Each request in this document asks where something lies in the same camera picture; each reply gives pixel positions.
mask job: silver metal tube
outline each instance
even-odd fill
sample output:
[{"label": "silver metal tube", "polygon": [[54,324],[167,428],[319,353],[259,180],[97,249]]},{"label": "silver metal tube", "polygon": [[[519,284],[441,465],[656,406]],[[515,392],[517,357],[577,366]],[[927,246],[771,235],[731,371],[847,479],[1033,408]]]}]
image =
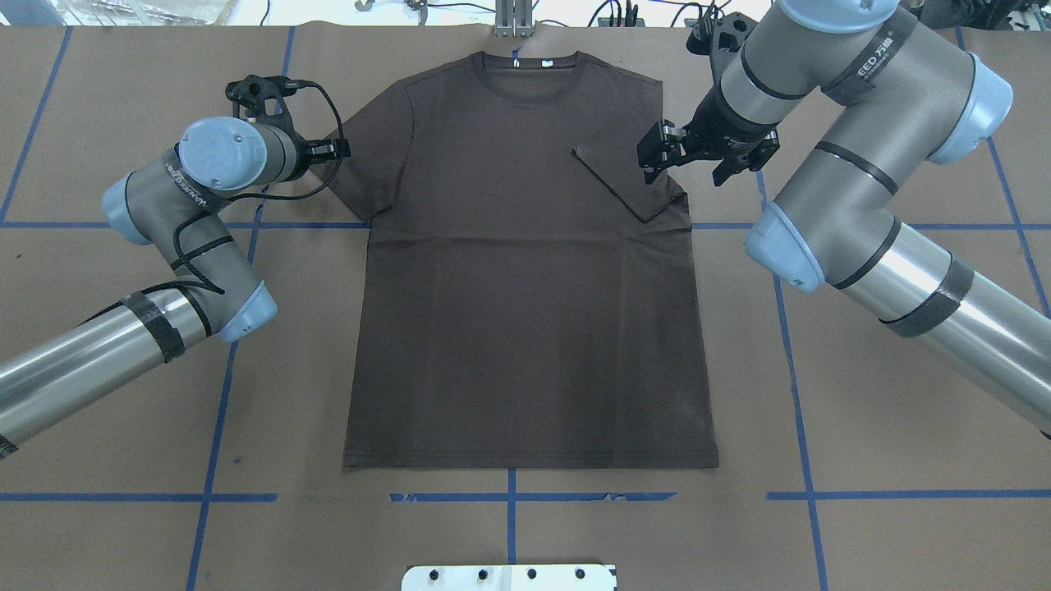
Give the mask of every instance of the silver metal tube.
[{"label": "silver metal tube", "polygon": [[[147,298],[186,348],[204,340],[201,320],[181,292]],[[0,365],[0,436],[21,445],[162,363],[160,347],[136,314],[124,306],[110,310]]]},{"label": "silver metal tube", "polygon": [[1051,320],[974,273],[960,309],[918,340],[1051,433]]},{"label": "silver metal tube", "polygon": [[[844,293],[890,323],[951,291],[952,256],[907,225]],[[959,307],[914,339],[1045,432],[1051,432],[1051,320],[974,272]]]}]

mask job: cable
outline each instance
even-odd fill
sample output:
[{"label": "cable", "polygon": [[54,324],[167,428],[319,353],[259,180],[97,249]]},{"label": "cable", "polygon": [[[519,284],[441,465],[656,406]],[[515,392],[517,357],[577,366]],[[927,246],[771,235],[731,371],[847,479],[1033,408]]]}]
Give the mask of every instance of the cable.
[{"label": "cable", "polygon": [[681,4],[679,6],[679,11],[675,14],[675,18],[672,19],[672,24],[669,24],[668,27],[675,26],[675,22],[679,20],[679,15],[681,15],[683,11],[685,11],[686,8],[688,8],[691,6],[696,6],[697,7],[697,20],[701,20],[701,19],[704,18],[704,15],[705,15],[704,6],[701,6],[697,2],[686,2],[686,3]]},{"label": "cable", "polygon": [[[332,98],[329,97],[328,93],[325,91],[325,88],[323,88],[321,84],[314,82],[313,80],[296,80],[296,82],[300,83],[301,88],[316,88],[317,91],[320,91],[322,96],[325,97],[325,102],[329,104],[329,108],[332,109],[332,115],[335,117],[335,127],[339,134],[339,139],[346,140],[347,136],[344,134],[343,130],[343,119],[339,117],[339,110],[335,108],[335,103],[332,102]],[[332,167],[332,171],[329,172],[329,176],[328,178],[325,179],[325,182],[323,182],[321,186],[318,186],[317,188],[309,192],[306,192],[304,195],[284,196],[284,195],[264,195],[262,192],[244,192],[236,197],[231,198],[230,202],[232,203],[234,201],[240,201],[242,199],[249,199],[249,198],[269,199],[270,201],[298,201],[301,199],[313,197],[325,190],[325,187],[329,186],[332,183],[332,181],[335,179],[336,172],[339,171],[341,164],[343,164],[343,159],[336,158],[335,166]]]},{"label": "cable", "polygon": [[496,11],[490,8],[489,6],[482,6],[481,4],[475,4],[474,2],[453,2],[452,4],[428,4],[428,8],[452,8],[453,6],[473,6],[487,13],[495,13]]},{"label": "cable", "polygon": [[601,4],[599,4],[598,8],[595,8],[595,14],[593,14],[592,18],[588,21],[588,26],[591,26],[592,23],[595,22],[595,18],[598,17],[598,14],[602,12],[602,8],[604,8],[606,4],[610,4],[610,26],[613,26],[613,21],[614,21],[613,5],[616,4],[617,12],[619,13],[620,12],[620,0],[605,0],[604,2],[602,2]]},{"label": "cable", "polygon": [[[183,230],[185,230],[186,228],[190,227],[194,223],[200,222],[201,220],[207,218],[208,216],[211,216],[211,213],[209,213],[208,211],[202,210],[197,216],[193,216],[192,218],[190,218],[190,219],[186,220],[185,222],[183,222],[183,223],[179,224],[178,226],[176,226],[174,231],[171,232],[171,243],[172,243],[172,246],[176,249],[176,256],[178,257],[178,259],[176,259],[176,260],[177,261],[181,261],[182,264],[186,267],[186,269],[188,271],[190,271],[191,273],[193,273],[193,277],[198,278],[198,280],[200,280],[200,281],[199,282],[198,281],[189,281],[189,280],[185,280],[185,279],[177,279],[174,281],[166,281],[164,283],[159,283],[157,285],[147,287],[145,289],[140,289],[139,291],[143,295],[145,295],[146,293],[152,293],[154,291],[160,291],[162,289],[178,289],[180,287],[198,287],[200,289],[205,289],[207,291],[211,291],[211,292],[218,293],[220,295],[223,295],[223,294],[226,293],[225,289],[223,289],[222,287],[215,285],[214,283],[212,283],[211,280],[209,280],[207,277],[205,277],[205,274],[203,272],[201,272],[201,270],[198,269],[197,266],[194,266],[193,263],[191,263],[189,259],[186,258],[186,252],[183,251],[183,244],[182,244]],[[91,322],[92,320],[101,317],[102,314],[104,314],[106,312],[116,310],[117,308],[121,307],[122,305],[124,305],[123,302],[116,302],[114,304],[110,304],[109,306],[103,308],[102,310],[99,310],[98,312],[95,313],[95,315],[92,315],[91,318],[85,320],[84,322],[82,322],[80,324],[83,325],[83,324],[86,324],[88,322]]]},{"label": "cable", "polygon": [[[677,2],[675,0],[650,0],[650,1],[651,2],[657,2],[659,4],[672,4],[674,6],[689,6],[689,5],[698,4],[698,2]],[[705,8],[705,12],[704,12],[705,15],[713,16],[715,18],[722,18],[722,17],[726,16],[726,12],[723,11],[723,8],[725,8],[726,6],[728,6],[729,3],[733,2],[733,1],[734,0],[726,0],[722,4],[716,5],[715,0],[708,0],[707,6],[703,6],[702,5],[702,7]]]}]

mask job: metal bracket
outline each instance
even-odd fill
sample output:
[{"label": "metal bracket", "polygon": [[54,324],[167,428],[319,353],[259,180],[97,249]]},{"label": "metal bracket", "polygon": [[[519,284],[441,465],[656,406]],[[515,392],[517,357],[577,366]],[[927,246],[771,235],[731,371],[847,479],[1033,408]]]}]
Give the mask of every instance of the metal bracket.
[{"label": "metal bracket", "polygon": [[405,5],[416,12],[419,17],[419,26],[427,24],[427,0],[405,0]]},{"label": "metal bracket", "polygon": [[497,37],[533,37],[532,0],[496,0]]},{"label": "metal bracket", "polygon": [[412,567],[401,591],[616,591],[612,565],[478,565]]}]

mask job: t-shirt hem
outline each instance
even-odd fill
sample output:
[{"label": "t-shirt hem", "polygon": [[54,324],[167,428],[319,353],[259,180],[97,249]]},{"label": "t-shirt hem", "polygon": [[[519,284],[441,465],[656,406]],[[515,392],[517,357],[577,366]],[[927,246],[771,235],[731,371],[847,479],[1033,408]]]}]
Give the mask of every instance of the t-shirt hem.
[{"label": "t-shirt hem", "polygon": [[602,454],[544,454],[544,453],[349,453],[344,455],[346,468],[589,468],[589,469],[662,469],[662,468],[717,468],[718,453],[675,455],[602,455]]}]

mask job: metal plate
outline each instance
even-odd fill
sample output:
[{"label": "metal plate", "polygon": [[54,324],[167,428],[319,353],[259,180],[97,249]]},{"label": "metal plate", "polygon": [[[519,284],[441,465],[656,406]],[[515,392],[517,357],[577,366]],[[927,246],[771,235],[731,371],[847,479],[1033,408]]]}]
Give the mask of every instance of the metal plate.
[{"label": "metal plate", "polygon": [[612,565],[412,567],[401,591],[616,591]]}]

